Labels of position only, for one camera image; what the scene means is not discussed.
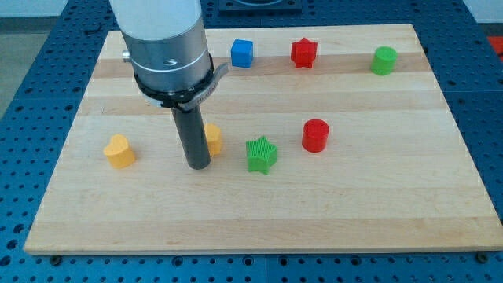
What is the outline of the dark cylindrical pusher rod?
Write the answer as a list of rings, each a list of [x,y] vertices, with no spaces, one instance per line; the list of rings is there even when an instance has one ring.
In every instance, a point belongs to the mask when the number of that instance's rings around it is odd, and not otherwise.
[[[171,112],[188,165],[194,170],[206,168],[211,155],[200,108],[197,106],[188,111],[173,108]]]

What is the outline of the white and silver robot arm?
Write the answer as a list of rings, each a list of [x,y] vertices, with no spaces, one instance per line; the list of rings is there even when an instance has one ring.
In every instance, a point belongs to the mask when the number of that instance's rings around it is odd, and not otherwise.
[[[211,162],[200,104],[229,71],[215,66],[199,0],[110,0],[139,90],[172,111],[188,165]]]

